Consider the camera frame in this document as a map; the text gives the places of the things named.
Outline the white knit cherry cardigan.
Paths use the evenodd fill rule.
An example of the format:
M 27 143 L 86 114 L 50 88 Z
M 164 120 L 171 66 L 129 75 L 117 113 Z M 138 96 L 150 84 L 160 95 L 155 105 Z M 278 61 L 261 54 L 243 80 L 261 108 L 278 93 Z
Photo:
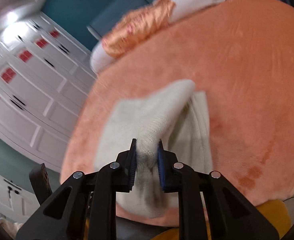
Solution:
M 159 218 L 178 206 L 176 193 L 162 191 L 157 148 L 176 154 L 178 161 L 197 172 L 209 173 L 213 161 L 209 143 L 209 113 L 205 92 L 191 80 L 178 80 L 143 99 L 123 99 L 114 107 L 99 140 L 95 170 L 116 160 L 136 139 L 137 169 L 129 193 L 118 193 L 117 203 L 127 212 Z

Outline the white wardrobe with red decorations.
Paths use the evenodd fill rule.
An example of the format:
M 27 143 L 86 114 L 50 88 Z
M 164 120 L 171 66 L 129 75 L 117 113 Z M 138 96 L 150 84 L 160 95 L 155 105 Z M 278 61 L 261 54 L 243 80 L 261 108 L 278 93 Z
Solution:
M 0 33 L 0 138 L 60 172 L 95 80 L 90 51 L 43 13 Z

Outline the orange bedspread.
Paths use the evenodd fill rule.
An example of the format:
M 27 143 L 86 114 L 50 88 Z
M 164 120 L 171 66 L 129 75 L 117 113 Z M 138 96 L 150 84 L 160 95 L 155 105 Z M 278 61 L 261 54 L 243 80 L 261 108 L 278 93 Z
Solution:
M 207 96 L 214 168 L 253 205 L 294 195 L 294 8 L 227 0 L 181 20 L 98 75 L 63 160 L 60 179 L 93 171 L 118 100 L 190 79 Z

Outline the orange floral satin pillow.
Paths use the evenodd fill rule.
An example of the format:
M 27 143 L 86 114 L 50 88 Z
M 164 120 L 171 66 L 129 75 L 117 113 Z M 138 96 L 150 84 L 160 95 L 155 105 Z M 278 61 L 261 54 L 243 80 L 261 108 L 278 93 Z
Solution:
M 175 2 L 155 0 L 147 6 L 131 10 L 102 39 L 104 51 L 118 58 L 145 41 L 169 23 Z

